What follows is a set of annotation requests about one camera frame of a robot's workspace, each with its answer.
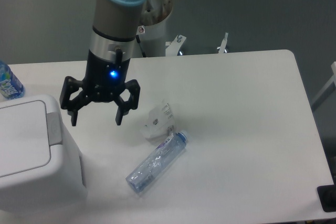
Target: bottle label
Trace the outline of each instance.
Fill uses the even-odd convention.
[[[15,98],[23,91],[21,82],[12,74],[12,78],[0,81],[0,93],[7,99]]]
[[[163,141],[156,149],[164,147],[166,144],[168,144],[172,139],[174,138],[174,133],[172,133],[169,137],[166,138],[165,141]]]

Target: blue led light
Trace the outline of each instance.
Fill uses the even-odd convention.
[[[112,78],[117,78],[118,77],[118,73],[116,72],[116,71],[111,71],[110,72],[110,76],[112,77]]]

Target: bottle cap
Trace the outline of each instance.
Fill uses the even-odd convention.
[[[188,139],[188,133],[185,130],[178,132],[178,136],[185,142]]]

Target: water bottle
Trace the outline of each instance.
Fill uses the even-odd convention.
[[[13,74],[10,67],[0,60],[0,93],[6,99],[23,97],[25,88],[19,79]]]
[[[149,185],[186,147],[186,133],[172,133],[129,176],[126,181],[136,193]]]

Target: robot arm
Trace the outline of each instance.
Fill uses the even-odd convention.
[[[90,102],[111,102],[118,106],[117,125],[130,109],[137,109],[140,86],[136,80],[125,83],[142,6],[146,0],[96,0],[95,18],[89,48],[86,74],[82,81],[67,76],[60,96],[62,109],[77,122],[78,110]],[[70,99],[71,94],[79,94]],[[124,101],[120,94],[129,90]]]

